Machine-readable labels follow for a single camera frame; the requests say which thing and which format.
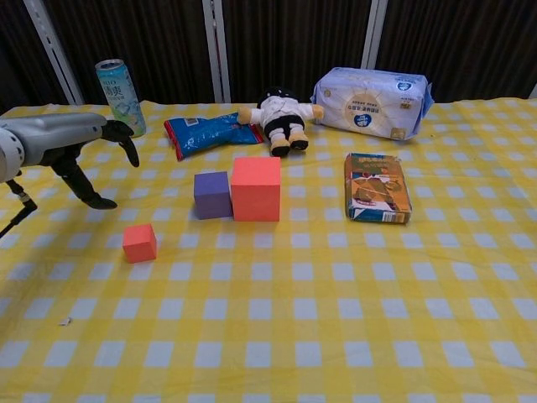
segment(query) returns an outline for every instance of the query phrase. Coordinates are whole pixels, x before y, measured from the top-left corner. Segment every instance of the tablecloth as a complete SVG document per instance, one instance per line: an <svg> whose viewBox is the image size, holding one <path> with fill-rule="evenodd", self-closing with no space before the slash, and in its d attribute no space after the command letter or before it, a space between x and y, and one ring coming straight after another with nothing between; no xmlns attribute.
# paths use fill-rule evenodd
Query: tablecloth
<svg viewBox="0 0 537 403"><path fill-rule="evenodd" d="M309 124L310 147L282 160L280 222L198 221L194 174L269 147L177 162L163 121L236 107L143 102L137 169L116 144L87 145L81 166L116 210L23 170L39 210L0 241L2 401L537 401L535 100L436 104L406 143ZM110 117L8 116L72 111ZM402 160L408 225L346 219L349 152ZM5 223L20 208L8 194ZM159 256L128 264L123 229L146 222Z"/></svg>

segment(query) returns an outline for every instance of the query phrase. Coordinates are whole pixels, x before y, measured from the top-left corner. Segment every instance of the small debris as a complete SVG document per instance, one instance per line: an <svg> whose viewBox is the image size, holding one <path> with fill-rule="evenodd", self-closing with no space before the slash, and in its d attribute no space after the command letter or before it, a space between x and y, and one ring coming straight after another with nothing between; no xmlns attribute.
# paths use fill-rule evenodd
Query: small debris
<svg viewBox="0 0 537 403"><path fill-rule="evenodd" d="M58 323L58 326L69 326L71 322L73 322L73 318L67 317L66 319Z"/></svg>

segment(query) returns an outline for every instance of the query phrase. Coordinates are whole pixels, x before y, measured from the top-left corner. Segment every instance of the white wall strip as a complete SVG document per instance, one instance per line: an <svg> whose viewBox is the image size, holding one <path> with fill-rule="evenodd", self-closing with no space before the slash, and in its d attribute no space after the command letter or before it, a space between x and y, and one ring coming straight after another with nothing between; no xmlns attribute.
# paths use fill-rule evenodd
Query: white wall strip
<svg viewBox="0 0 537 403"><path fill-rule="evenodd" d="M24 6L30 14L39 38L47 52L50 63L54 68L61 89L63 90L67 102L70 105L81 105L84 103L81 90L76 83L73 71L69 62L65 58L65 53L58 40L54 26L50 22L49 14L44 7L42 0L23 0Z"/></svg>
<svg viewBox="0 0 537 403"><path fill-rule="evenodd" d="M215 94L215 102L222 103L222 84L220 80L220 67L216 44L216 24L212 12L212 4L211 0L201 0L201 2L203 3L205 33L207 37L207 47L209 49L209 61L211 62L212 90Z"/></svg>
<svg viewBox="0 0 537 403"><path fill-rule="evenodd" d="M383 34L384 17L388 0L372 0L369 9L368 30L363 45L362 64L363 69L374 69L377 64L378 47Z"/></svg>
<svg viewBox="0 0 537 403"><path fill-rule="evenodd" d="M216 42L218 44L218 55L220 56L220 77L222 79L222 92L224 102L231 102L232 97L229 90L229 72L227 70L227 47L226 31L224 30L224 12L222 11L222 0L213 0L215 21L216 21Z"/></svg>

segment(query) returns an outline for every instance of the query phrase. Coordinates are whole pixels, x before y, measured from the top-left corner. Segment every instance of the snack box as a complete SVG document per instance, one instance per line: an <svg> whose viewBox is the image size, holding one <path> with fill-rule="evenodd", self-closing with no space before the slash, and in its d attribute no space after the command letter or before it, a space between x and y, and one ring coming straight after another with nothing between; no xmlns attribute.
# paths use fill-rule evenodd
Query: snack box
<svg viewBox="0 0 537 403"><path fill-rule="evenodd" d="M399 159L349 154L345 158L345 202L353 221L407 223L412 206Z"/></svg>

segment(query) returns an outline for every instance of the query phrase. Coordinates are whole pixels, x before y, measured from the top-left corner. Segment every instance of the stuffed toy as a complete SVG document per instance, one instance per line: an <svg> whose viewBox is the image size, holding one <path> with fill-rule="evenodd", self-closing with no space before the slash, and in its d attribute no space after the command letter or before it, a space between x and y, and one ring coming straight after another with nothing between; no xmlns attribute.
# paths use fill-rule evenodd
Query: stuffed toy
<svg viewBox="0 0 537 403"><path fill-rule="evenodd" d="M285 157L290 149L304 150L308 138L304 134L304 121L322 119L324 108L320 105L299 103L299 98L281 86L271 86L264 92L257 108L240 107L240 124L259 124L270 139L270 154Z"/></svg>

